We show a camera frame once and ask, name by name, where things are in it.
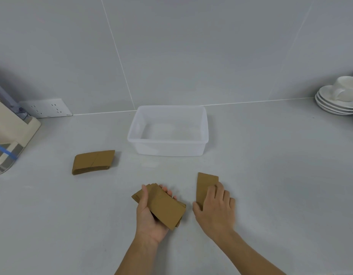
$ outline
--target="hand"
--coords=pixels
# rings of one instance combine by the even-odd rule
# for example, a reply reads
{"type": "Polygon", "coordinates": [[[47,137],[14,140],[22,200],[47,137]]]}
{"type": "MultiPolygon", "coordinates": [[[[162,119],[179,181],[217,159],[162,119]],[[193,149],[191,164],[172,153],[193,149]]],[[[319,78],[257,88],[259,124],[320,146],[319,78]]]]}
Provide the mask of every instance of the hand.
{"type": "MultiPolygon", "coordinates": [[[[160,187],[170,197],[172,197],[171,190],[168,190],[167,187],[163,187],[162,184],[160,185],[160,187]]],[[[159,220],[155,220],[155,218],[152,216],[151,211],[147,207],[149,193],[145,185],[142,185],[142,190],[142,198],[140,199],[137,206],[137,228],[135,238],[147,238],[148,240],[156,242],[156,244],[158,245],[161,240],[164,239],[169,229],[159,220]]]]}
{"type": "Polygon", "coordinates": [[[210,186],[203,203],[203,211],[193,202],[193,212],[204,233],[216,241],[220,235],[234,230],[235,199],[230,198],[230,192],[225,191],[222,183],[210,186]]]}

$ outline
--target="tile grout line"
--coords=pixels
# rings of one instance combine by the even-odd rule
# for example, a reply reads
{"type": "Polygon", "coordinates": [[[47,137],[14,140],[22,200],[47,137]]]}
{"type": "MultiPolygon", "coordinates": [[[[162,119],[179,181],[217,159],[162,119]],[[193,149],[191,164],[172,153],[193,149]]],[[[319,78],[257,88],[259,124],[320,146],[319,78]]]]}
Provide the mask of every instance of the tile grout line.
{"type": "Polygon", "coordinates": [[[126,81],[127,89],[128,89],[129,94],[130,94],[130,97],[131,97],[133,109],[136,110],[136,107],[134,106],[134,103],[133,103],[133,99],[132,99],[132,95],[131,95],[130,88],[128,87],[128,82],[127,82],[126,74],[124,73],[122,61],[120,60],[120,56],[119,56],[119,53],[118,53],[118,48],[117,48],[117,45],[115,44],[115,39],[114,39],[114,36],[113,36],[112,28],[110,27],[110,22],[109,22],[109,19],[108,19],[108,15],[106,14],[106,8],[105,8],[105,6],[104,6],[103,0],[101,0],[101,4],[103,5],[104,13],[105,13],[105,15],[106,15],[106,21],[108,22],[110,34],[112,35],[112,38],[113,38],[115,50],[116,50],[116,52],[117,52],[118,59],[119,59],[119,63],[120,63],[120,67],[122,68],[122,71],[123,71],[124,80],[126,81]]]}
{"type": "MultiPolygon", "coordinates": [[[[230,105],[230,104],[245,104],[245,103],[258,103],[258,102],[271,102],[271,101],[283,101],[283,100],[298,100],[298,99],[312,99],[313,97],[299,97],[299,98],[288,98],[288,99],[275,99],[275,100],[258,100],[258,101],[244,101],[244,102],[233,102],[233,103],[220,103],[220,104],[207,104],[207,105],[187,105],[187,106],[214,106],[214,105],[230,105]]],[[[135,112],[135,110],[128,111],[112,111],[112,112],[98,112],[98,113],[84,113],[84,114],[73,114],[73,116],[81,115],[97,115],[97,114],[108,114],[108,113],[123,113],[123,112],[135,112]]]]}
{"type": "Polygon", "coordinates": [[[269,95],[268,95],[268,99],[270,98],[270,96],[271,96],[273,90],[274,90],[274,89],[276,88],[276,86],[277,86],[278,79],[280,78],[280,76],[281,76],[281,74],[282,74],[282,71],[284,70],[284,65],[285,65],[285,63],[286,63],[286,60],[287,60],[289,54],[291,53],[291,50],[293,49],[293,46],[294,46],[294,44],[295,44],[295,42],[296,42],[296,40],[297,40],[297,38],[298,38],[298,34],[300,33],[302,27],[304,26],[304,23],[306,22],[306,20],[307,20],[307,18],[308,18],[308,16],[309,16],[309,13],[310,13],[311,8],[312,8],[312,6],[313,6],[313,4],[314,4],[314,1],[315,1],[315,0],[312,0],[312,1],[311,1],[311,5],[309,6],[309,9],[308,9],[308,11],[306,12],[306,14],[305,14],[305,16],[304,16],[304,20],[302,21],[300,28],[298,28],[298,32],[296,33],[296,36],[295,36],[295,38],[294,38],[294,40],[293,40],[293,42],[292,42],[292,45],[291,45],[290,49],[287,51],[286,56],[285,56],[284,59],[282,60],[280,71],[278,72],[276,81],[275,81],[275,83],[274,83],[274,85],[273,85],[273,87],[272,87],[272,89],[271,89],[271,91],[270,91],[270,93],[269,93],[269,95]]]}

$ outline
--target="translucent plastic box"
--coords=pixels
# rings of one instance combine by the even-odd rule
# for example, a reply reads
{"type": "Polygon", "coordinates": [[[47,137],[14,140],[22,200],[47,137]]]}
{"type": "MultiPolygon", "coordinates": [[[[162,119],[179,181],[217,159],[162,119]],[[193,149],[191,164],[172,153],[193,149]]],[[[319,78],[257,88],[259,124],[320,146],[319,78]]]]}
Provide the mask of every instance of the translucent plastic box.
{"type": "Polygon", "coordinates": [[[203,106],[140,106],[128,132],[139,154],[200,156],[208,142],[203,106]]]}

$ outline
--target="forearm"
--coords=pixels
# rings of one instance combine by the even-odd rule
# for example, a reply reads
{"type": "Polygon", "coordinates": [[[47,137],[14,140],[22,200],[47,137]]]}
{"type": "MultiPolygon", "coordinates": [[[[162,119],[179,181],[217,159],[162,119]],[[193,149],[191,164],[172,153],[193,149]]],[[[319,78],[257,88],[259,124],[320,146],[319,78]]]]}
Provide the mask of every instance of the forearm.
{"type": "Polygon", "coordinates": [[[155,240],[135,236],[115,275],[149,275],[157,251],[155,240]]]}
{"type": "Polygon", "coordinates": [[[214,241],[241,275],[284,275],[280,269],[251,248],[234,231],[223,234],[214,241]]]}

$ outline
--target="blue tape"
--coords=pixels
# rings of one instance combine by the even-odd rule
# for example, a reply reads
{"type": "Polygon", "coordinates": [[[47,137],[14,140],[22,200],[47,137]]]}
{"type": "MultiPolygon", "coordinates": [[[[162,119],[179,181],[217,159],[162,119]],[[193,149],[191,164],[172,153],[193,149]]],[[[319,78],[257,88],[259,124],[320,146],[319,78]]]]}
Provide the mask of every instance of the blue tape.
{"type": "Polygon", "coordinates": [[[11,157],[14,160],[17,160],[18,158],[16,155],[14,155],[13,153],[9,152],[6,148],[3,148],[1,146],[0,146],[0,151],[3,153],[6,153],[9,157],[11,157]]]}

